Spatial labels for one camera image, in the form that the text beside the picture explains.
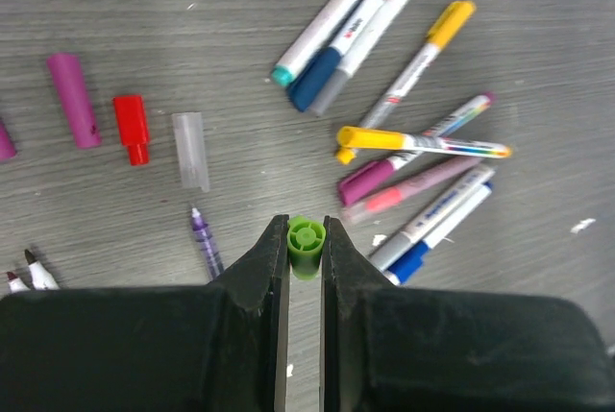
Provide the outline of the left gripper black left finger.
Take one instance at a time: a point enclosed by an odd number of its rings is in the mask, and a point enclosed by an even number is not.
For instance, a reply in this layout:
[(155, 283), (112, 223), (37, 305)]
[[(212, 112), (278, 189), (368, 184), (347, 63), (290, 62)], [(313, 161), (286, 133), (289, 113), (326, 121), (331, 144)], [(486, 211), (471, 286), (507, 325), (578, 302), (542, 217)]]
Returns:
[(205, 285), (29, 291), (1, 302), (5, 411), (282, 411), (288, 219)]

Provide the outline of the dark purple clear pen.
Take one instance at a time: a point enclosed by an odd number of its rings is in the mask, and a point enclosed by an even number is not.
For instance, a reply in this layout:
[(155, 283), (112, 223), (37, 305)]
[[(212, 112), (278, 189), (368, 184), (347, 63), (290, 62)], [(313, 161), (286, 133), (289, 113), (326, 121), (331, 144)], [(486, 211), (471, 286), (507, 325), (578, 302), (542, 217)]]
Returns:
[(224, 272), (224, 266), (219, 250), (213, 239), (209, 224), (198, 208), (193, 207), (190, 212), (190, 225), (193, 235), (211, 279), (216, 279)]

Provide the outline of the magenta pen cap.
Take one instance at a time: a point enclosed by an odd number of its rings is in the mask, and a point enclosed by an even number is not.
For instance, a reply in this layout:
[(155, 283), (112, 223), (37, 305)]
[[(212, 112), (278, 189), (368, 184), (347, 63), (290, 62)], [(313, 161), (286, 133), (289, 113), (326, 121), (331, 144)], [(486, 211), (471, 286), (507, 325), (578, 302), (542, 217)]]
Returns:
[(0, 121), (0, 161), (14, 158), (17, 154), (12, 139), (6, 130), (4, 123)]
[(100, 146), (99, 126), (79, 58), (69, 53), (56, 53), (46, 63), (76, 146), (80, 149)]

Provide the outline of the clear pen cap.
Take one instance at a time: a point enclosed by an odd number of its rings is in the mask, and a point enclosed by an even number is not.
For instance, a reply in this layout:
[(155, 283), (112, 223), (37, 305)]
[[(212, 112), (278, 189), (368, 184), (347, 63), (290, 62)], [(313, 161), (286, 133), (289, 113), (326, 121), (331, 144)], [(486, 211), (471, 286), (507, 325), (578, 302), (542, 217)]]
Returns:
[(174, 113), (173, 130), (183, 188), (209, 192), (209, 169), (200, 112)]

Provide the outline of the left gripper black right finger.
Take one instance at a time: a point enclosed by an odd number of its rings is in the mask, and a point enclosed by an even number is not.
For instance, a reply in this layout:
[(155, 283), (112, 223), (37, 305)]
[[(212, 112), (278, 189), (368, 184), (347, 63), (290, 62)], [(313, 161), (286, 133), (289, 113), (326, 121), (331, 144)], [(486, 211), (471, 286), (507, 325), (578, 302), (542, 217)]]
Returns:
[(397, 287), (324, 225), (322, 410), (613, 409), (613, 361), (576, 304)]

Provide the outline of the grey end white marker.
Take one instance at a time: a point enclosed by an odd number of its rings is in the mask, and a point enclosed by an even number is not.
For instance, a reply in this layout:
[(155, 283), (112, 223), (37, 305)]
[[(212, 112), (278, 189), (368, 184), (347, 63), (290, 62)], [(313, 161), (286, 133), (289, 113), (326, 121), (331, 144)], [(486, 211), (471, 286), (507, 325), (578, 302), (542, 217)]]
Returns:
[(371, 263), (381, 272), (387, 270), (406, 251), (441, 223), (481, 184), (489, 181), (496, 167), (480, 163), (465, 173), (457, 182), (425, 207), (416, 217), (388, 238), (370, 255)]

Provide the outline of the magenta end rainbow pen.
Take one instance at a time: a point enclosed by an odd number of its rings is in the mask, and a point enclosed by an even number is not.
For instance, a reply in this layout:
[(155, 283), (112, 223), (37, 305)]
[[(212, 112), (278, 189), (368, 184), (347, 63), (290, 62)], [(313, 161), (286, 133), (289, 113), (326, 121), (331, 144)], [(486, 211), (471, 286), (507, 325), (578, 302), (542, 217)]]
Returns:
[(24, 255), (28, 263), (32, 284), (36, 290), (60, 289), (52, 274), (37, 260), (30, 250), (26, 249)]

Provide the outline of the blue end white marker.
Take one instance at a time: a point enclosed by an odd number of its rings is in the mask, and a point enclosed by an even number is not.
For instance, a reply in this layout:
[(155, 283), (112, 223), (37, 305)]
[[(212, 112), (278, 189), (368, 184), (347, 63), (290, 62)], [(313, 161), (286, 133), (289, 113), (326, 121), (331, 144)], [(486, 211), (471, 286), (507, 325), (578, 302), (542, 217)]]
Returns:
[(485, 182), (461, 206), (451, 213), (426, 237), (420, 240), (393, 263), (384, 275), (394, 285), (402, 285), (423, 265), (425, 256), (433, 250), (446, 236), (458, 227), (474, 212), (493, 191), (492, 182)]

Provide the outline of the red pen cap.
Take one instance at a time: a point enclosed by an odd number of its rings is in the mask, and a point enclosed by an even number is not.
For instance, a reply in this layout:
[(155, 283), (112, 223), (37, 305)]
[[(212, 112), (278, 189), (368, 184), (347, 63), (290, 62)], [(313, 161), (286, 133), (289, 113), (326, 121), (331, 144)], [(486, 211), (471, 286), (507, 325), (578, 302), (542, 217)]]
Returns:
[(128, 152), (132, 166), (149, 162), (149, 129), (143, 99), (140, 95), (124, 95), (113, 98), (117, 128), (121, 144)]

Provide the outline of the green pen cap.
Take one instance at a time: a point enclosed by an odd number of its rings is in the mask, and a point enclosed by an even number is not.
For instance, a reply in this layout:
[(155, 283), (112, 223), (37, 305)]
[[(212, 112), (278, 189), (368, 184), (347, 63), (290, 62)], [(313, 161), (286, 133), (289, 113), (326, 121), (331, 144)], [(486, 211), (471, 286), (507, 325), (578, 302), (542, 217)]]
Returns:
[(287, 253), (297, 279), (311, 280), (318, 274), (326, 235), (322, 223), (301, 215), (289, 219)]

